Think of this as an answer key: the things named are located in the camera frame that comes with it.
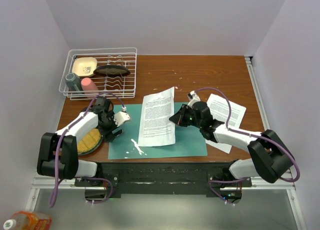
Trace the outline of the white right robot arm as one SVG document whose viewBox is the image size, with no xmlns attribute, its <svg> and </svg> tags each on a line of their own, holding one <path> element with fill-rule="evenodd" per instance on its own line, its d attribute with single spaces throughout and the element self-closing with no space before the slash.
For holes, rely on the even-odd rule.
<svg viewBox="0 0 320 230">
<path fill-rule="evenodd" d="M 293 155 L 273 130 L 253 132 L 231 129 L 223 121 L 213 118 L 208 105 L 198 101 L 192 106 L 183 104 L 169 120 L 180 126 L 193 126 L 208 141 L 227 144 L 246 150 L 250 158 L 236 160 L 223 173 L 223 182 L 230 187 L 249 177 L 261 177 L 275 183 L 291 167 L 297 165 Z"/>
</svg>

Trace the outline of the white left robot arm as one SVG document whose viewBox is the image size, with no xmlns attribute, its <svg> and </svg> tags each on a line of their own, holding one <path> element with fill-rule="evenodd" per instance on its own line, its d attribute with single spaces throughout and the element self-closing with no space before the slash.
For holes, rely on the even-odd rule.
<svg viewBox="0 0 320 230">
<path fill-rule="evenodd" d="M 112 105 L 111 100 L 98 97 L 66 127 L 45 133 L 40 141 L 37 173 L 67 180 L 85 178 L 92 186 L 99 186 L 104 174 L 98 163 L 79 159 L 78 143 L 93 129 L 98 130 L 107 143 L 123 134 L 120 126 L 129 122 L 131 117 L 125 106 L 115 113 L 110 108 Z"/>
</svg>

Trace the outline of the teal paper folder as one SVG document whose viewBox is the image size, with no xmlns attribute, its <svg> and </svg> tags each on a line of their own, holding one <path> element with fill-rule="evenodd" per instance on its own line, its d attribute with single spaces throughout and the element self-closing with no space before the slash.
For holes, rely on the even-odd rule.
<svg viewBox="0 0 320 230">
<path fill-rule="evenodd" d="M 123 134 L 109 143 L 109 160 L 206 157 L 208 155 L 205 139 L 199 130 L 192 126 L 177 126 L 173 145 L 141 146 L 137 149 L 134 142 L 138 141 L 142 105 L 127 104 L 126 107 L 131 121 L 121 126 Z"/>
</svg>

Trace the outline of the printed white paper sheet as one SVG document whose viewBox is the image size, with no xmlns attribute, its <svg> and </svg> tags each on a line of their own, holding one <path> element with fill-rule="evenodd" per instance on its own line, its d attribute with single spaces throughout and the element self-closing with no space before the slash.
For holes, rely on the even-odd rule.
<svg viewBox="0 0 320 230">
<path fill-rule="evenodd" d="M 162 147 L 176 143 L 175 124 L 169 118 L 174 115 L 175 88 L 143 97 L 138 145 Z"/>
</svg>

